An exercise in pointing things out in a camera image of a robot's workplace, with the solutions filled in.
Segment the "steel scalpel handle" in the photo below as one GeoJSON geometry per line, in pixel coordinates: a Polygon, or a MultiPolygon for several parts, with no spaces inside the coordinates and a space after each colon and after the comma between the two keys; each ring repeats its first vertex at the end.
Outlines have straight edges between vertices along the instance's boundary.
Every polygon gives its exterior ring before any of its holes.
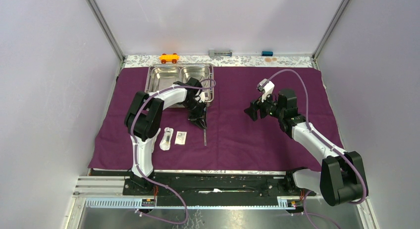
{"type": "Polygon", "coordinates": [[[207,146],[207,130],[206,129],[203,130],[203,134],[204,134],[204,146],[207,146]]]}

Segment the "small white sterile packet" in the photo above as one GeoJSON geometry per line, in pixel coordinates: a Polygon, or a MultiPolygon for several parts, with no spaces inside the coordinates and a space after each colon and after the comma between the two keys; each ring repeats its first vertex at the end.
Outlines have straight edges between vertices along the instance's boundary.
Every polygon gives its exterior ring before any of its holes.
{"type": "Polygon", "coordinates": [[[184,132],[184,131],[178,131],[178,132],[176,133],[174,143],[175,143],[176,145],[185,145],[185,143],[186,143],[186,135],[187,135],[187,132],[184,132]]]}

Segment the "perforated steel instrument tray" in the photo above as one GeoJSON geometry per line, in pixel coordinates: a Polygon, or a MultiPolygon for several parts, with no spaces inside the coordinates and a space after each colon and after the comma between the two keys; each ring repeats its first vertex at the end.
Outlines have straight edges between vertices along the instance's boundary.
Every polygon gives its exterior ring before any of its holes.
{"type": "Polygon", "coordinates": [[[168,88],[174,82],[187,83],[191,78],[197,79],[206,88],[204,102],[214,100],[214,89],[210,79],[214,78],[213,65],[210,63],[155,64],[149,67],[145,92],[156,92],[168,88]]]}

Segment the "long white sterile packet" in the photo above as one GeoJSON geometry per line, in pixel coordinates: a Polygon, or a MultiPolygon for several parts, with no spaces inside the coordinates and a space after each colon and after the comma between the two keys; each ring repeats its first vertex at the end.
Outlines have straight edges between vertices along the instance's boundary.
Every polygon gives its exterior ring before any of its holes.
{"type": "Polygon", "coordinates": [[[161,128],[158,129],[158,131],[156,132],[156,134],[154,135],[153,139],[152,139],[152,153],[155,150],[155,145],[156,145],[156,141],[158,138],[159,133],[161,132],[161,128]]]}

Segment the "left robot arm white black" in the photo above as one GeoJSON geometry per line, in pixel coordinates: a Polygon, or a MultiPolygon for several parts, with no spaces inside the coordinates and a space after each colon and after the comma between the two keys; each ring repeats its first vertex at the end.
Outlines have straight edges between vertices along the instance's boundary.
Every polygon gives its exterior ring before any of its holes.
{"type": "Polygon", "coordinates": [[[198,128],[207,128],[207,105],[203,81],[190,78],[187,82],[174,82],[171,86],[135,94],[124,123],[133,145],[131,180],[135,189],[143,195],[152,192],[154,182],[148,176],[154,171],[152,153],[160,132],[162,113],[165,109],[181,104],[188,110],[188,120],[198,128]]]}

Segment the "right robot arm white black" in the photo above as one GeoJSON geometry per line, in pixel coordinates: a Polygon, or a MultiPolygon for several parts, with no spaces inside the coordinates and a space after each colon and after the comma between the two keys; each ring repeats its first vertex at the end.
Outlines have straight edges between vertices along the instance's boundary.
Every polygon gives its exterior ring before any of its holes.
{"type": "Polygon", "coordinates": [[[305,116],[299,113],[297,96],[292,89],[282,89],[274,98],[269,91],[253,100],[244,110],[253,121],[266,116],[278,120],[280,129],[301,144],[320,164],[316,172],[306,167],[286,173],[284,189],[297,195],[303,189],[322,195],[330,206],[360,204],[368,196],[368,185],[362,157],[356,151],[346,152],[323,136],[305,116]]]}

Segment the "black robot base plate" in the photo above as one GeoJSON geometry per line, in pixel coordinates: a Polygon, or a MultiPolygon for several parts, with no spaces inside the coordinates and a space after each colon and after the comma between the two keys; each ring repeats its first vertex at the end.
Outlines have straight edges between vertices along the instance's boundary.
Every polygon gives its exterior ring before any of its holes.
{"type": "Polygon", "coordinates": [[[287,186],[286,173],[264,174],[215,174],[153,172],[146,182],[136,183],[129,177],[125,179],[124,196],[148,196],[149,198],[173,197],[184,199],[216,197],[280,197],[289,200],[294,207],[301,206],[307,189],[287,186]]]}

